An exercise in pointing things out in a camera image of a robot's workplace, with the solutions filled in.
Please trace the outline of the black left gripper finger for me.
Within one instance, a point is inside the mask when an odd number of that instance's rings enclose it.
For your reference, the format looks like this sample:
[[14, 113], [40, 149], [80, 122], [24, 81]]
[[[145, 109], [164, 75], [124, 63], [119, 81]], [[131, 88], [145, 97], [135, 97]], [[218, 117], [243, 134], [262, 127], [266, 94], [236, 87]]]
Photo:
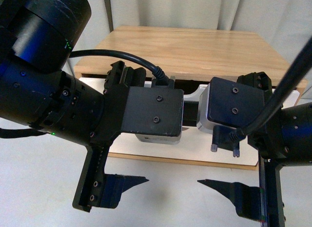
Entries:
[[98, 207], [116, 208], [123, 192], [148, 181], [146, 177], [141, 176], [105, 174]]

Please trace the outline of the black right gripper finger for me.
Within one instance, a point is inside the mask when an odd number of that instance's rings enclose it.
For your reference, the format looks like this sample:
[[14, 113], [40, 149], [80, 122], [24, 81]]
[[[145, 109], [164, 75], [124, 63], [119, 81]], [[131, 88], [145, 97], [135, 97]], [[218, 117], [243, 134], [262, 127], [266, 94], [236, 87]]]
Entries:
[[229, 199], [239, 217], [262, 222], [261, 188], [239, 182], [229, 183], [209, 179], [198, 182]]

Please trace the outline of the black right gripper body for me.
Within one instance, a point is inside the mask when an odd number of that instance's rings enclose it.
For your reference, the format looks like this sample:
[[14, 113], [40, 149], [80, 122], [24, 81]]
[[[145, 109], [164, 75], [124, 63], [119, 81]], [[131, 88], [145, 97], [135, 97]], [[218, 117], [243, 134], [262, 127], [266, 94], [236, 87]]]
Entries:
[[[238, 83], [245, 84], [264, 91], [264, 102], [273, 94], [272, 81], [264, 73], [250, 73], [239, 76]], [[248, 144], [258, 150], [259, 158], [259, 186], [262, 189], [261, 204], [264, 211], [263, 227], [284, 227], [284, 203], [282, 201], [280, 165], [274, 156], [274, 146], [279, 139], [273, 139], [273, 132], [265, 124], [256, 132], [248, 136]]]

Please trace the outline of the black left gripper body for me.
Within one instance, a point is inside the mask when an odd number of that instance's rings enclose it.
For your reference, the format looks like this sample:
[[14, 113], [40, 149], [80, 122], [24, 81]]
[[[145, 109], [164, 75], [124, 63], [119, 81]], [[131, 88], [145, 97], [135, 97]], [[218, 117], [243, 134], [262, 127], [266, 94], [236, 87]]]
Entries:
[[90, 132], [91, 144], [87, 146], [87, 155], [78, 186], [73, 207], [89, 212], [98, 207], [100, 195], [104, 188], [104, 171], [110, 146], [122, 133], [122, 121], [130, 87], [145, 87], [146, 70], [132, 69], [124, 62], [112, 64], [107, 73], [103, 100], [104, 109], [96, 128]]

